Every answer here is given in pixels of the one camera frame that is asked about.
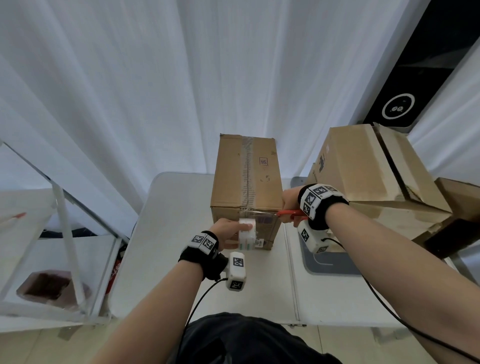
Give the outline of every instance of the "white backdrop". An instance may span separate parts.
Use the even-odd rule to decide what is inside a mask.
[[[220,133],[308,173],[420,2],[3,2],[0,138],[130,235],[158,173],[214,172]]]
[[[480,185],[480,40],[408,138],[434,177]]]

